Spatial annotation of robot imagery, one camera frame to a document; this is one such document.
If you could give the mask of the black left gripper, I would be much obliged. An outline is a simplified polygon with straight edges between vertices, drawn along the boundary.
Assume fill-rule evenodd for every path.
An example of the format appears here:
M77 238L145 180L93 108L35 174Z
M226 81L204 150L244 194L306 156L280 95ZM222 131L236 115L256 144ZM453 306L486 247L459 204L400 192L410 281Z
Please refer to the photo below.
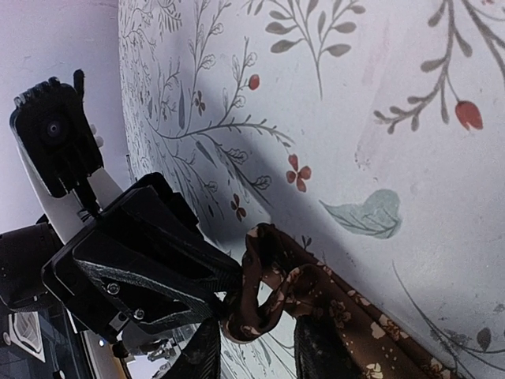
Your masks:
M197 234L183 196L155 172L87 222L42 278L79 322L115 343L127 326L157 335L219 318L212 291L238 290L242 270Z

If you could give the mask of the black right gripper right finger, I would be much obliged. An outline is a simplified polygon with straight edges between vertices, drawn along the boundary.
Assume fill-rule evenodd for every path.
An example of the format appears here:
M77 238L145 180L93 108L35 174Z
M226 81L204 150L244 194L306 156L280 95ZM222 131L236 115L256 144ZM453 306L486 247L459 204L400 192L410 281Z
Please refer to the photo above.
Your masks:
M336 332L309 315L297 318L294 360L297 378L363 378Z

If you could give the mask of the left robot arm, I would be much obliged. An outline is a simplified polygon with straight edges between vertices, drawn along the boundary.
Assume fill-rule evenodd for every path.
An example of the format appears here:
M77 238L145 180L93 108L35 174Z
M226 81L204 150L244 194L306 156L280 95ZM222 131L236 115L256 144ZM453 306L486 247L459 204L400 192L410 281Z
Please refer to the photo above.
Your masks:
M180 193L146 174L67 243L48 223L1 236L1 300L12 312L63 305L113 343L128 324L156 335L219 319L242 270L204 240Z

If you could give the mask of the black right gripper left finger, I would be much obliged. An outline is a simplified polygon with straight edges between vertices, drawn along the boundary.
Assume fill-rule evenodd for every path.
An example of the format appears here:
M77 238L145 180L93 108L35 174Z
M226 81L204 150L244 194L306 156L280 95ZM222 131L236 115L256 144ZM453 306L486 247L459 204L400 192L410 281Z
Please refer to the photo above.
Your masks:
M220 378L221 339L217 320L204 321L173 367L173 378Z

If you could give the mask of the brown floral tie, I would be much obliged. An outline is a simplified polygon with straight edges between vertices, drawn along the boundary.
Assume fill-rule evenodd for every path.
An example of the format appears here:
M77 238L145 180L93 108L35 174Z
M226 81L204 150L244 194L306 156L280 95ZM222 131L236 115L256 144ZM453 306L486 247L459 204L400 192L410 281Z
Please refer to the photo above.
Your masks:
M224 336L250 343L284 313L309 315L333 329L363 378L456 378L384 312L273 224L245 236L242 285L228 294Z

